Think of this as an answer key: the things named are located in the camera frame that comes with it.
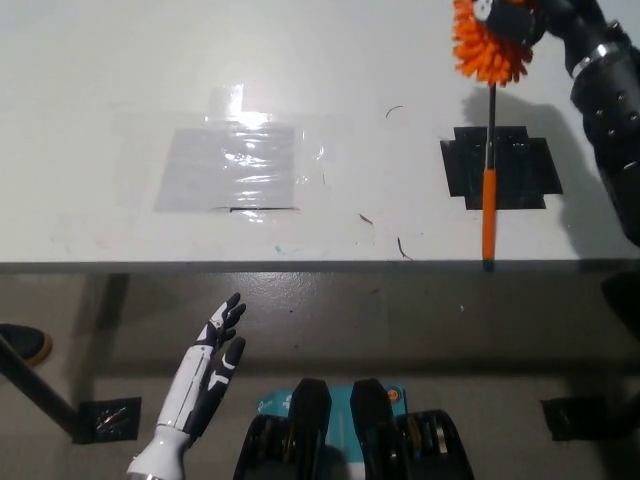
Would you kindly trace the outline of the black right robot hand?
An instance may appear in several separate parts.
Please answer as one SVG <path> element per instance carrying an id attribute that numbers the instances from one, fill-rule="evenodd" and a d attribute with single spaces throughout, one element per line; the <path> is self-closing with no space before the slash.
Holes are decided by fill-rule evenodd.
<path id="1" fill-rule="evenodd" d="M 550 33 L 570 48 L 585 49 L 607 29 L 597 1 L 472 1 L 471 9 L 492 34 L 519 45 L 533 46 Z"/>

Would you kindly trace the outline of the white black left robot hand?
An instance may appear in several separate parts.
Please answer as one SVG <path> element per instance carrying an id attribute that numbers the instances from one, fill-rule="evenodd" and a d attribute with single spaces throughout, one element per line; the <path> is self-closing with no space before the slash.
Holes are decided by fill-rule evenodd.
<path id="1" fill-rule="evenodd" d="M 246 340 L 235 326 L 246 310 L 233 294 L 205 322 L 187 349 L 157 420 L 159 426 L 201 437 L 216 413 L 243 355 Z"/>

